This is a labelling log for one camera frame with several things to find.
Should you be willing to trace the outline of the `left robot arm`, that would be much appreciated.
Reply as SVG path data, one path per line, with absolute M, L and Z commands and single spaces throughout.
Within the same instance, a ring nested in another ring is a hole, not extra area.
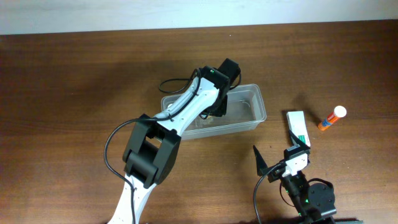
M 182 94 L 170 108 L 150 117 L 142 114 L 120 124 L 134 128 L 123 153 L 124 187 L 110 223 L 138 223 L 153 189 L 172 170 L 183 132 L 198 117 L 226 114 L 227 93 L 241 80 L 239 65 L 227 58 L 219 68 L 194 69 Z

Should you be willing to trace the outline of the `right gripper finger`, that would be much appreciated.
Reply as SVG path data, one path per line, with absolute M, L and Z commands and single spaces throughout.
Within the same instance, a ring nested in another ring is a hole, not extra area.
M 259 177 L 267 175 L 267 173 L 269 171 L 269 167 L 266 164 L 265 160 L 261 156 L 261 153 L 259 152 L 259 150 L 257 149 L 257 147 L 255 145 L 253 145 L 253 151 L 254 151 L 254 155 L 255 155 L 255 159 L 256 159 L 257 175 Z
M 289 130 L 289 136 L 294 144 L 292 147 L 288 148 L 289 152 L 308 152 L 310 150 L 310 147 L 299 139 L 291 130 Z

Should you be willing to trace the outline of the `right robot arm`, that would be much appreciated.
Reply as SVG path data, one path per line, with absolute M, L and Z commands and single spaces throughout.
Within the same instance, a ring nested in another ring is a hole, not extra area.
M 273 166 L 268 166 L 257 147 L 253 147 L 256 158 L 257 175 L 260 179 L 254 187 L 253 205 L 256 218 L 261 223 L 257 208 L 257 190 L 264 179 L 270 183 L 279 180 L 280 189 L 285 189 L 291 206 L 298 213 L 299 223 L 334 223 L 336 213 L 334 186 L 331 182 L 313 178 L 306 179 L 302 172 L 310 161 L 310 146 L 289 131 L 293 146 L 284 150 L 284 158 Z

